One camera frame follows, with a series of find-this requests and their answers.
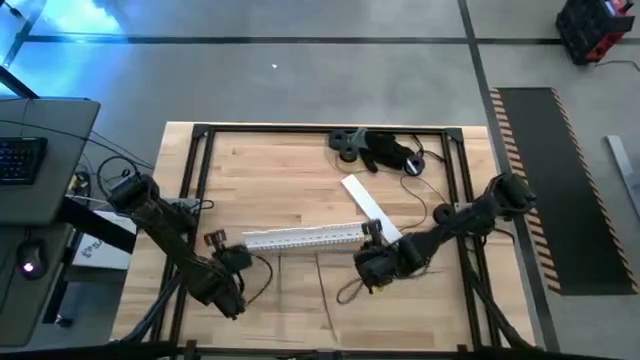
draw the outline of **black desk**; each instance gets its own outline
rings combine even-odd
[[[100,104],[89,100],[0,99],[0,119],[87,138],[99,108]],[[7,123],[0,123],[0,134],[48,139],[47,154],[35,184],[0,187],[0,301],[4,299],[0,304],[0,346],[23,346],[31,338],[49,294],[59,292],[57,285],[71,261],[71,256],[65,253],[74,250],[68,248],[73,227],[100,238],[104,234],[118,237],[131,247],[135,236],[64,196],[85,140]],[[15,270],[15,249],[24,239],[26,226],[31,237],[42,238],[47,245],[50,268],[43,278],[35,281],[25,280]]]

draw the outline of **metal bracket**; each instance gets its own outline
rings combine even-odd
[[[629,198],[631,198],[633,207],[636,209],[636,215],[640,217],[640,172],[633,170],[633,165],[629,161],[619,136],[608,135],[605,136],[605,139],[611,148],[611,153],[613,153],[613,158],[616,160],[622,180],[624,180],[624,184],[627,187]]]

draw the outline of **black mat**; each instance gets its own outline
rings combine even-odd
[[[526,218],[549,288],[562,295],[637,294],[555,90],[501,88],[491,97],[511,168],[538,195]]]

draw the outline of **white paper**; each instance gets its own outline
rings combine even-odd
[[[132,234],[136,233],[136,225],[131,219],[108,211],[96,210],[94,213],[119,225]],[[84,234],[80,240],[80,246],[78,247],[72,264],[75,266],[126,270],[129,268],[130,260],[131,254],[106,244],[91,235]]]

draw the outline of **keyboard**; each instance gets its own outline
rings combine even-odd
[[[0,186],[31,185],[47,150],[47,139],[0,137]]]

